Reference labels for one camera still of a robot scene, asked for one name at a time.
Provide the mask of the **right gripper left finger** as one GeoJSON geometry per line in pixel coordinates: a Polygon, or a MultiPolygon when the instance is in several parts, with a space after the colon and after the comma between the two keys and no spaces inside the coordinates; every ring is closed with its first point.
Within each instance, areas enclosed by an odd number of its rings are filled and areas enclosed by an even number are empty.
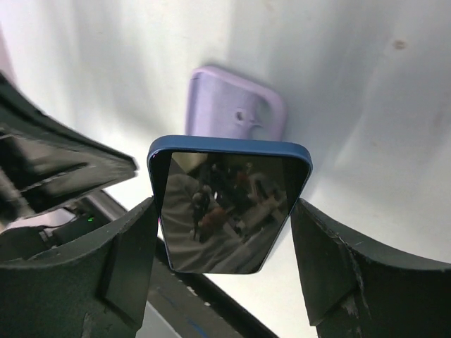
{"type": "Polygon", "coordinates": [[[158,215],[145,199],[120,218],[29,259],[1,263],[2,337],[135,337],[158,215]]]}

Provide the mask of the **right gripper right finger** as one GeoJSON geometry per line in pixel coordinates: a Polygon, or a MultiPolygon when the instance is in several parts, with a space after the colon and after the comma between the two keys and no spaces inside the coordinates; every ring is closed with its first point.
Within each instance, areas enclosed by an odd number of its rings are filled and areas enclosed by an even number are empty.
{"type": "Polygon", "coordinates": [[[450,264],[376,241],[299,199],[302,293],[319,337],[449,337],[450,264]]]}

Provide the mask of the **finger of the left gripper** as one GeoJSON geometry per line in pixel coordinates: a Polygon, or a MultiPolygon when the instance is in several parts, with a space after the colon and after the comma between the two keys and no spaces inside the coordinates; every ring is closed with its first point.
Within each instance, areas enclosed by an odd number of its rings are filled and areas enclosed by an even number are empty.
{"type": "Polygon", "coordinates": [[[136,172],[133,157],[58,123],[1,76],[1,221],[53,211],[136,172]]]}

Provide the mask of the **lilac phone case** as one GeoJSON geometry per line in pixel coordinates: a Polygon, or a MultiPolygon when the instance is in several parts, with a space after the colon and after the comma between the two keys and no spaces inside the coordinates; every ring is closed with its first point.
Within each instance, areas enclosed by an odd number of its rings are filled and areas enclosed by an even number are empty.
{"type": "Polygon", "coordinates": [[[213,65],[192,71],[186,135],[251,139],[260,127],[267,139],[280,141],[287,119],[285,102],[272,89],[213,65]]]}

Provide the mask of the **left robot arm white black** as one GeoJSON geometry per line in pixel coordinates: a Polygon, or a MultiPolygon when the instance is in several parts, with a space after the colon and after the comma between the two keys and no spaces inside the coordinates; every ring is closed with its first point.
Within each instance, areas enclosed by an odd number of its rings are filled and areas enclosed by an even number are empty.
{"type": "Polygon", "coordinates": [[[85,199],[136,175],[132,156],[57,122],[1,76],[1,260],[28,259],[108,220],[85,199]]]}

